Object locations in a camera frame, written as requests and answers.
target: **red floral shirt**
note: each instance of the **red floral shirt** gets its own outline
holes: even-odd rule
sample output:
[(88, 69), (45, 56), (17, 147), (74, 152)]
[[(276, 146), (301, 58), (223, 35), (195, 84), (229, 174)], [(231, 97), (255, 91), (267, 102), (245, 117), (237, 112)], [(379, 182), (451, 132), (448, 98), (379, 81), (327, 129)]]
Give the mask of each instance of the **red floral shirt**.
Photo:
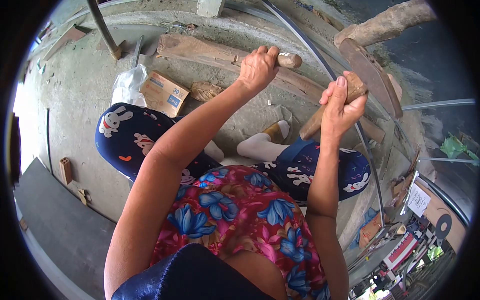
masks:
[(300, 208), (267, 176), (245, 166), (208, 171), (181, 185), (151, 265), (189, 243), (222, 258), (244, 249), (275, 263), (291, 299), (328, 299), (325, 273)]

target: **fingernail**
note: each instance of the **fingernail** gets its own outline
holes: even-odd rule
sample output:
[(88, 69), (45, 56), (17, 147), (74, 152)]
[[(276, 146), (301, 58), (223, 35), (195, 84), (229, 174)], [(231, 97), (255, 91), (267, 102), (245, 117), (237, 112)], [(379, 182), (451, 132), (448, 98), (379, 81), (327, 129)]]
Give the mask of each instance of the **fingernail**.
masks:
[(345, 77), (340, 76), (336, 79), (336, 85), (338, 87), (344, 87), (345, 86)]

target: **white sock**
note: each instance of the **white sock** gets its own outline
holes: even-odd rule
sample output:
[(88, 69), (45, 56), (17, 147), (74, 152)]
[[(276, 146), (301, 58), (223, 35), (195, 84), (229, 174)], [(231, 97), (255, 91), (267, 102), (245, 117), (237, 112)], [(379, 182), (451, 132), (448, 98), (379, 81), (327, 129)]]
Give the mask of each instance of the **white sock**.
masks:
[(217, 162), (221, 162), (225, 158), (223, 151), (220, 148), (218, 148), (218, 146), (214, 141), (209, 141), (207, 146), (205, 146), (204, 150), (208, 156), (210, 156)]
[(290, 125), (285, 120), (278, 121), (277, 124), (280, 127), (280, 130), (282, 131), (283, 138), (286, 139), (288, 132), (290, 131)]
[[(278, 122), (285, 138), (288, 135), (290, 126), (287, 121)], [(261, 161), (275, 161), (276, 158), (285, 150), (288, 145), (280, 145), (271, 142), (271, 138), (266, 133), (257, 133), (256, 135), (246, 139), (237, 146), (237, 152), (241, 156), (258, 159)]]

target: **rabbit print pants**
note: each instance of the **rabbit print pants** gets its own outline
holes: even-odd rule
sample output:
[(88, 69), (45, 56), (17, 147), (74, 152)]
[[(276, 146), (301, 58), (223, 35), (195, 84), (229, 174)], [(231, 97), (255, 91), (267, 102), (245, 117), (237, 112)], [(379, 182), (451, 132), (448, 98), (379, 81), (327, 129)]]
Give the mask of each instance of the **rabbit print pants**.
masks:
[[(116, 103), (105, 111), (96, 127), (95, 145), (103, 158), (123, 175), (135, 181), (140, 165), (157, 141), (179, 118), (169, 118), (156, 110), (127, 103)], [(370, 179), (367, 159), (355, 150), (339, 150), (338, 199), (345, 200), (365, 189)], [(307, 203), (308, 188), (317, 166), (320, 144), (298, 138), (275, 161), (250, 166), (288, 192), (299, 206)], [(199, 179), (213, 182), (209, 170), (221, 167), (203, 151), (183, 170), (180, 184)]]

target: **hand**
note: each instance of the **hand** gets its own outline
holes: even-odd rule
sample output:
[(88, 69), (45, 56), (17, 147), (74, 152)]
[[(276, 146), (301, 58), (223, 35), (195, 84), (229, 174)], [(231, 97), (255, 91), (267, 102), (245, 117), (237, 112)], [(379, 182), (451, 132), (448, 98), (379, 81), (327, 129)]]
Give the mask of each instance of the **hand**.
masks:
[[(348, 71), (343, 72), (345, 76), (349, 73)], [(347, 132), (365, 112), (365, 103), (367, 103), (368, 94), (358, 97), (350, 102), (350, 104), (345, 104), (347, 99), (347, 85), (347, 79), (339, 76), (337, 80), (332, 81), (328, 85), (328, 88), (322, 93), (320, 104), (328, 104), (322, 118), (322, 140), (339, 143), (345, 132)]]
[(260, 46), (241, 62), (240, 76), (237, 82), (242, 83), (252, 93), (258, 94), (275, 78), (278, 68), (275, 66), (279, 50)]

